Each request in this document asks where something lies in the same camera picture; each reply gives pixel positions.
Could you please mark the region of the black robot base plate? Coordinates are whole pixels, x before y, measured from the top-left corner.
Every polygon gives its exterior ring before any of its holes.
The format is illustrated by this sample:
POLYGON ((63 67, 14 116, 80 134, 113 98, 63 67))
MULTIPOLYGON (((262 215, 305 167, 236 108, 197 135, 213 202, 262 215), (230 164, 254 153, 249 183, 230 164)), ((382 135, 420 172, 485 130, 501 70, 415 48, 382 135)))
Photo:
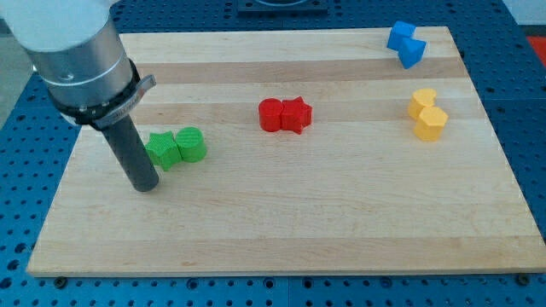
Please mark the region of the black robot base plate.
POLYGON ((327 13, 329 0, 236 0, 238 15, 327 13))

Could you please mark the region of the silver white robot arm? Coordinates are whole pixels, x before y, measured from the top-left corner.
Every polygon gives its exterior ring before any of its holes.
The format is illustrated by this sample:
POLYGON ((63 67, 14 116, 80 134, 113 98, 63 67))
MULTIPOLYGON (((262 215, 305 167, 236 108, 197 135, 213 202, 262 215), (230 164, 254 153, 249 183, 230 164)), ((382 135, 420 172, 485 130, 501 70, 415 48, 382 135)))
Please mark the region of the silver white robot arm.
POLYGON ((133 78, 110 15, 116 0, 1 0, 1 17, 62 105, 99 106, 133 78))

